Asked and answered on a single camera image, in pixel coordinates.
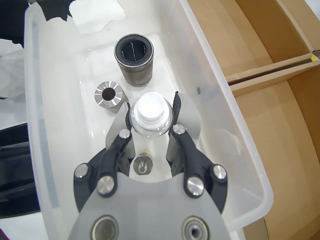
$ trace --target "white bottle cap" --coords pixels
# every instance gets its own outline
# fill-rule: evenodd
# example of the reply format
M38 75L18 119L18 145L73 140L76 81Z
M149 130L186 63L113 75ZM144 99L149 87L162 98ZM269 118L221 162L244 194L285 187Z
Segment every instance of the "white bottle cap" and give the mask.
M161 94L151 91L144 94L134 107L136 122L145 129L159 130L169 119L169 107Z

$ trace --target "clear plastic bin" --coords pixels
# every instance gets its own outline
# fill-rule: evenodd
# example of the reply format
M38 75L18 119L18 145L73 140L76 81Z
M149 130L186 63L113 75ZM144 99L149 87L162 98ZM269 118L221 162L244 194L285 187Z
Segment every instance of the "clear plastic bin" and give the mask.
M49 239L68 238L78 216L74 169L105 145L114 114L97 105L94 92L108 80L121 85L130 103L148 91L161 93L171 104L176 90L188 94L202 118L199 148L228 172L223 212L228 229L237 230L263 217L273 202L270 183L239 107L187 1L117 2L124 19L110 21L101 31L88 34L80 34L80 26L77 28L71 17L67 22L60 18L47 22L37 3L26 12L29 138ZM112 13L106 3L100 8L108 15ZM147 36L154 46L153 77L142 88L126 83L113 56L115 43L130 33Z

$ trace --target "black pants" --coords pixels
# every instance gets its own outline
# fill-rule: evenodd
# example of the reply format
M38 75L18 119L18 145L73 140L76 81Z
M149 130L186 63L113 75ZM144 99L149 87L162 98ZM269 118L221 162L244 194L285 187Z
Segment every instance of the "black pants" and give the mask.
M24 47L24 14L28 7L27 0L0 0L0 39Z

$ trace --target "yellow sticker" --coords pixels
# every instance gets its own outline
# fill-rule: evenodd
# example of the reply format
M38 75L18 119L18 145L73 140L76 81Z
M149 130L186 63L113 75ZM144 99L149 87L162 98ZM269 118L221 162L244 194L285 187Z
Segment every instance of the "yellow sticker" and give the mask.
M317 61L318 58L317 58L315 55L312 54L311 60L312 60L312 61Z

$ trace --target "metal screw head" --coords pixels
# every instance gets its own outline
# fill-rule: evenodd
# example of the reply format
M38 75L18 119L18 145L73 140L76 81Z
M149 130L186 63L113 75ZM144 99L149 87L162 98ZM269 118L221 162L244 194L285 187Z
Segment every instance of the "metal screw head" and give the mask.
M97 183L97 190L100 195L110 193L115 186L115 181L111 176L103 176Z
M221 165L215 165L213 167L213 173L220 180L223 180L227 175L226 169Z
M74 176L81 179L83 178L85 175L88 174L88 165L86 163L80 164L79 166L77 166L77 168L74 171Z
M180 125L180 124L175 124L173 127L172 127L172 130L178 134L178 135L182 135L185 133L186 129Z
M130 136L130 130L129 130L129 129L122 129L122 130L119 132L119 136L120 136L122 139L127 139L127 138Z
M189 177L186 181L186 187L193 196L200 196L205 190L205 186L198 177Z

